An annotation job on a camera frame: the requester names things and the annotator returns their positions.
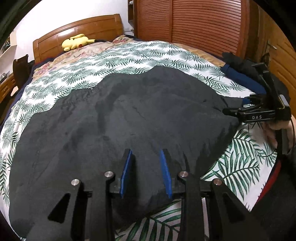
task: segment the red fabric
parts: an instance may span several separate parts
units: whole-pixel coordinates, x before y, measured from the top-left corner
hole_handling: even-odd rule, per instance
[[[274,172],[272,173],[272,175],[267,180],[267,183],[265,184],[265,186],[264,186],[264,188],[263,188],[257,202],[259,202],[264,197],[264,195],[270,190],[270,188],[272,187],[272,185],[276,181],[280,170],[281,170],[281,160],[278,160],[276,162],[276,164],[275,164]]]

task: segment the wooden furniture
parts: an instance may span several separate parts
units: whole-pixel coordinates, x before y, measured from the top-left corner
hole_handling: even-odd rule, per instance
[[[16,86],[17,85],[12,73],[0,84],[0,103]]]
[[[139,0],[137,9],[140,39],[245,55],[249,0]]]
[[[259,27],[259,11],[258,5],[253,0],[249,1],[249,12],[250,12],[250,21],[249,21],[249,34],[247,49],[245,54],[245,59],[255,60],[257,45],[258,45],[258,27]]]
[[[112,41],[123,33],[119,14],[86,18],[69,23],[33,42],[35,63],[60,54],[63,51],[61,47],[63,41],[77,34],[85,34],[89,39]]]
[[[258,11],[259,25],[252,30],[258,36],[254,60],[266,55],[270,71],[289,90],[291,111],[296,116],[296,52],[275,21],[261,7]]]
[[[138,35],[138,21],[137,21],[137,1],[133,0],[133,4],[130,4],[131,0],[128,1],[128,23],[133,27],[133,33],[135,36]]]

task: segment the wooden headboard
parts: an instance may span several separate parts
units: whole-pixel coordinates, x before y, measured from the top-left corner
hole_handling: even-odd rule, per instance
[[[35,63],[60,54],[63,51],[63,41],[77,34],[85,34],[89,39],[112,41],[123,33],[119,14],[97,16],[69,23],[33,42]]]

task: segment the metal screw head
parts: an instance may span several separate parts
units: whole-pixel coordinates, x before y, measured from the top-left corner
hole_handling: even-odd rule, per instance
[[[71,181],[71,184],[73,185],[73,186],[76,186],[76,185],[78,185],[80,183],[80,181],[78,180],[78,179],[73,179],[72,181]]]
[[[105,177],[113,177],[114,173],[112,171],[105,172]]]
[[[217,186],[220,186],[222,184],[222,181],[219,179],[219,178],[215,178],[213,180],[214,184],[217,185]]]
[[[187,177],[187,176],[188,176],[188,172],[186,172],[186,171],[181,171],[181,172],[179,173],[179,175],[180,175],[180,177]]]

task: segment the wooden cabinet door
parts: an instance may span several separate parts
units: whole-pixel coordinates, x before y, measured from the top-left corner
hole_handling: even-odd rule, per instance
[[[289,89],[291,111],[296,116],[296,52],[275,22],[272,23],[267,52],[270,54],[269,69]]]
[[[172,0],[138,0],[138,38],[171,41]]]
[[[236,54],[241,29],[241,1],[173,0],[172,42],[221,56]]]

